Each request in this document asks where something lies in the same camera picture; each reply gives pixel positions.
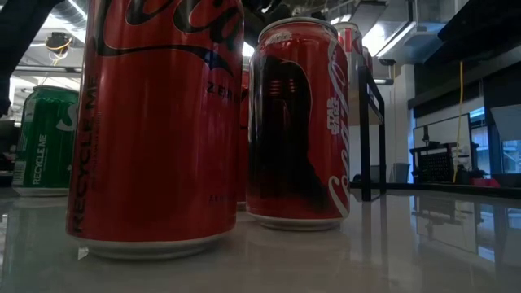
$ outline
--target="red soda can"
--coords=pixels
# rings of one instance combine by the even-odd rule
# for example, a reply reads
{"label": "red soda can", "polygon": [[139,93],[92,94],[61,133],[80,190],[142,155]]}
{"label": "red soda can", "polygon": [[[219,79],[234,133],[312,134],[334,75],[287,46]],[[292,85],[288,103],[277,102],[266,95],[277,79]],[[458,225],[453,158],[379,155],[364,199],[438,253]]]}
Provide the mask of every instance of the red soda can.
{"label": "red soda can", "polygon": [[358,73],[359,66],[364,64],[362,35],[354,23],[341,22],[334,25],[339,32],[339,43],[348,56],[349,99],[358,100]]}
{"label": "red soda can", "polygon": [[237,178],[237,209],[246,207],[246,185],[248,177],[248,142],[247,142],[247,118],[249,104],[250,67],[249,60],[243,63],[243,80],[241,82],[241,105],[239,114],[239,159]]}
{"label": "red soda can", "polygon": [[106,257],[206,248],[234,227],[239,0],[92,0],[68,233]]}
{"label": "red soda can", "polygon": [[247,210],[283,230],[349,213],[347,58],[330,24],[279,20],[259,36],[250,94]]}
{"label": "red soda can", "polygon": [[369,48],[363,47],[364,65],[367,66],[369,71],[373,73],[373,56],[369,53]]}

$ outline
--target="glossy table surface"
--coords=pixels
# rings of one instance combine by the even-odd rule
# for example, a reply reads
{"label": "glossy table surface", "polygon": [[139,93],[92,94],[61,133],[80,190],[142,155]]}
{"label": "glossy table surface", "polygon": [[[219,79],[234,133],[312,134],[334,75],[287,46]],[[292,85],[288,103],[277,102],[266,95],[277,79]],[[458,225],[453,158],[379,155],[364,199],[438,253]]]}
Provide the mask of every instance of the glossy table surface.
{"label": "glossy table surface", "polygon": [[521,292],[521,200],[352,196],[349,218],[325,232],[268,230],[240,212],[210,251],[118,261],[65,234],[66,199],[10,195],[0,190],[0,292]]}

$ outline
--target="green soda can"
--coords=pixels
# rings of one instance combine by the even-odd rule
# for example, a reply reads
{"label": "green soda can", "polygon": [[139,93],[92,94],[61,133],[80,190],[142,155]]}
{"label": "green soda can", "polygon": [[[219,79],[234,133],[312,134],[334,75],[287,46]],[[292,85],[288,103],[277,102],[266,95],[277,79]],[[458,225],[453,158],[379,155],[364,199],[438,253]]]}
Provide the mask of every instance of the green soda can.
{"label": "green soda can", "polygon": [[21,196],[68,194],[78,92],[34,87],[24,103],[13,189]]}

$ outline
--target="kylo ren image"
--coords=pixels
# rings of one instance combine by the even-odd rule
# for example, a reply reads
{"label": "kylo ren image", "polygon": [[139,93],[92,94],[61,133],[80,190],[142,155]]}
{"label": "kylo ren image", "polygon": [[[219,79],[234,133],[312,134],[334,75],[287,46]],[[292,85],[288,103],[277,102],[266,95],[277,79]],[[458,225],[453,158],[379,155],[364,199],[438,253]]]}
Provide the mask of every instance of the kylo ren image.
{"label": "kylo ren image", "polygon": [[312,97],[295,63],[267,56],[254,65],[250,178],[260,196],[306,197],[325,208],[326,187],[308,159]]}

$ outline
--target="black metal rack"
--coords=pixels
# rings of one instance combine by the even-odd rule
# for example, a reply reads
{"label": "black metal rack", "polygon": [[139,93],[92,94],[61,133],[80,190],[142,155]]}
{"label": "black metal rack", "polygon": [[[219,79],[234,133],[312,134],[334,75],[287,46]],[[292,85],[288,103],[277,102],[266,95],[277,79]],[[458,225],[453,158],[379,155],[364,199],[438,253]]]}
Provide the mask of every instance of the black metal rack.
{"label": "black metal rack", "polygon": [[[358,90],[359,90],[359,111],[360,111],[360,159],[361,159],[361,198],[363,201],[370,202],[387,191],[386,188],[386,163],[385,163],[385,103],[378,86],[374,83],[373,76],[367,66],[361,66],[358,71]],[[370,92],[378,101],[378,106],[374,104]],[[369,108],[379,119],[379,195],[371,193],[370,178],[370,141],[369,141]]]}

